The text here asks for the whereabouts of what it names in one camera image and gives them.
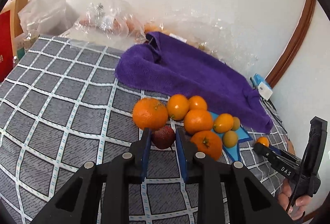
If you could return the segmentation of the dark red small fruit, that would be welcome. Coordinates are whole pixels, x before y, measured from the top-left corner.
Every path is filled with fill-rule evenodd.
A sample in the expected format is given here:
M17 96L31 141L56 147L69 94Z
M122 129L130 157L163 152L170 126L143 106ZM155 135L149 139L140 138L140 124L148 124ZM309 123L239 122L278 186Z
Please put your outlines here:
M175 139L176 134L170 126L164 126L161 129L152 132L152 142L161 150L171 147Z

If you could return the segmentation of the large orange mandarin with stem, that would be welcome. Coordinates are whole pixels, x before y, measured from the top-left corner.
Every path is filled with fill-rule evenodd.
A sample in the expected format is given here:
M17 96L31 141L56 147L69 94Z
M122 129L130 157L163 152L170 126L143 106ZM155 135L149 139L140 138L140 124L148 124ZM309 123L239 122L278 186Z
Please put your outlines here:
M149 128L152 131L166 125L168 112L166 106L155 98L143 98L134 105L133 122L142 130Z

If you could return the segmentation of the green-brown small fruit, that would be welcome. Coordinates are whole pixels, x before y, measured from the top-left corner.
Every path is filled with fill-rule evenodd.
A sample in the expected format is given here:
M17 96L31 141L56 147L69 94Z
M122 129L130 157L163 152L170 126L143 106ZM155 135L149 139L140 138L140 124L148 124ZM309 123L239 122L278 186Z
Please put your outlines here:
M233 117L232 131L237 131L240 128L240 119L238 117Z
M235 131L227 131L222 137L223 145L226 148L232 148L238 143L238 135Z

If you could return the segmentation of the oval orange kumquat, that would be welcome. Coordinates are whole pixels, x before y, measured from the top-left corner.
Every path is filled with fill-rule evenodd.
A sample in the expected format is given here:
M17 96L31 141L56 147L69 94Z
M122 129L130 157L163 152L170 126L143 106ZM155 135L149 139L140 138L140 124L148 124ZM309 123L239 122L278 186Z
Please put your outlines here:
M270 142L269 139L265 136L261 136L256 140L257 143L260 143L262 145L264 145L265 147L269 147Z

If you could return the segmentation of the medium orange mandarin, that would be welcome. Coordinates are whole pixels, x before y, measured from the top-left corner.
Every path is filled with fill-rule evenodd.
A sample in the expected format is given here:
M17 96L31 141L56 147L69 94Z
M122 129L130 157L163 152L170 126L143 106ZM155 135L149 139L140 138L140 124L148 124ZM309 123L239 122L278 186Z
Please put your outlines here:
M189 135L213 128L213 118L206 110L190 110L184 117L184 128Z

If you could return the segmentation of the small orange mandarin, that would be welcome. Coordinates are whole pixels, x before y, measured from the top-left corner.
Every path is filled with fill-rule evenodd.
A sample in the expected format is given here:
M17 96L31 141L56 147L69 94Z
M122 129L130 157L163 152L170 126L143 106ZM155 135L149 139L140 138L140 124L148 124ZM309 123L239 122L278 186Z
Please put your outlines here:
M207 102L199 95L189 98L189 110L207 110Z

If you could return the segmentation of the blue star-shaped paper mat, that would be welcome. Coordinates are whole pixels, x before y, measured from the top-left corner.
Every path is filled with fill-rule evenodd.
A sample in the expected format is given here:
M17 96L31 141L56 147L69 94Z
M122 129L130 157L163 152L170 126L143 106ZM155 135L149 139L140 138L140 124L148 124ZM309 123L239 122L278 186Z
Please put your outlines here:
M225 159L231 162L242 162L240 156L240 144L252 141L251 136L241 126L237 117L228 113L216 114L210 113L214 122L212 132L220 137L223 144L223 154L226 155Z

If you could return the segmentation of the purple terry towel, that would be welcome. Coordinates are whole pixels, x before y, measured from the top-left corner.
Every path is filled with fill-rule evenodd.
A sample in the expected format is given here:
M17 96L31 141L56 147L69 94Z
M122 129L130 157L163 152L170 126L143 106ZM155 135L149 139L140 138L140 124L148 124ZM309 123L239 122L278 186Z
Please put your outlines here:
M125 51L115 69L120 83L163 93L199 95L209 111L229 113L257 132L269 133L273 122L244 76L220 60L161 32Z

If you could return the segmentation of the grey checked tablecloth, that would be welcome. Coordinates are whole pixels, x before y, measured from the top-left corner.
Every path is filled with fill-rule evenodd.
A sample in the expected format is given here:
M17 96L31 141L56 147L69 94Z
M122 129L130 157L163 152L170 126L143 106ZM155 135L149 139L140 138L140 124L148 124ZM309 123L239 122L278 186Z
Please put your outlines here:
M129 149L142 135L134 104L169 96L118 82L121 51L41 36L1 83L1 202L15 223L30 223L46 202L87 161L101 164ZM273 195L284 178L253 151L267 136L245 127L241 162ZM271 145L286 150L275 123ZM129 187L130 223L197 223L197 185L185 185L176 145L151 147L145 182Z

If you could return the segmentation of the white and blue charger box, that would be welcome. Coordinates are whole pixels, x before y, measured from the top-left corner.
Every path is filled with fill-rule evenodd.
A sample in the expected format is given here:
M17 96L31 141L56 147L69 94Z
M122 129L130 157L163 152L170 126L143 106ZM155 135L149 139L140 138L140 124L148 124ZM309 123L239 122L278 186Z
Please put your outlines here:
M257 89L259 92L259 95L264 100L269 100L273 94L273 90L267 81L259 74L255 74L253 77L251 77L251 81L255 89Z

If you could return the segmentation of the large crumpled clear plastic bag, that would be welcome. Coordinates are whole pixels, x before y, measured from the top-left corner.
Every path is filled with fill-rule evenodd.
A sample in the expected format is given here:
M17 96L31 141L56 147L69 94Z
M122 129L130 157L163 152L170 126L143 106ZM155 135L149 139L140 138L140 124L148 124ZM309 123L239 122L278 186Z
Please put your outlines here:
M187 7L167 11L144 22L145 32L159 31L213 56L243 76L250 77L258 61L234 36L234 26L218 15Z

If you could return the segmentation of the clear plastic bag with fruit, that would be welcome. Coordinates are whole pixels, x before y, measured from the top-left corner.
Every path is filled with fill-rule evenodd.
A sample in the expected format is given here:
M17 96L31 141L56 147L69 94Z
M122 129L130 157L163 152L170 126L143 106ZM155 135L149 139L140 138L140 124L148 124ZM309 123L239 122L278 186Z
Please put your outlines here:
M132 6L123 0L90 3L67 32L67 37L102 45L140 44L145 41L144 25Z

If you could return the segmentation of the plastic bottle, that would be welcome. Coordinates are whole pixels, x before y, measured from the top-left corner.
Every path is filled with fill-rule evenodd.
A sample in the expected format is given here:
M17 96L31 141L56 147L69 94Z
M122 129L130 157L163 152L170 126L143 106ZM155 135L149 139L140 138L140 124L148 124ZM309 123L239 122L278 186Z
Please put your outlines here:
M28 52L35 41L38 39L39 33L33 29L26 33L26 36L23 39L24 51Z

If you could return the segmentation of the red paper bag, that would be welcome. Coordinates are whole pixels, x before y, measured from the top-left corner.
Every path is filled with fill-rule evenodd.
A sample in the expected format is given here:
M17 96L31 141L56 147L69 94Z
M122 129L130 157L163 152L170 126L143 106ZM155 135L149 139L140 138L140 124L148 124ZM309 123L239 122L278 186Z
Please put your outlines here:
M1 13L0 22L0 82L9 75L13 69L13 52L10 29L10 11Z

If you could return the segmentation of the brown wooden door frame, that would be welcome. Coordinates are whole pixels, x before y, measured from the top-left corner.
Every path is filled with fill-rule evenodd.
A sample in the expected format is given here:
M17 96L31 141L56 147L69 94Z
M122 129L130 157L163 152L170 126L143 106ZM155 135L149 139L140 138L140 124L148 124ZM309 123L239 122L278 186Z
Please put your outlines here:
M266 81L271 88L274 88L275 85L282 78L286 70L289 68L290 64L297 55L303 41L308 32L310 23L313 19L313 14L316 6L316 0L305 0L304 7L301 13L301 16L298 20L298 24L288 41L283 53L277 60L274 67L271 69L271 72L267 75Z

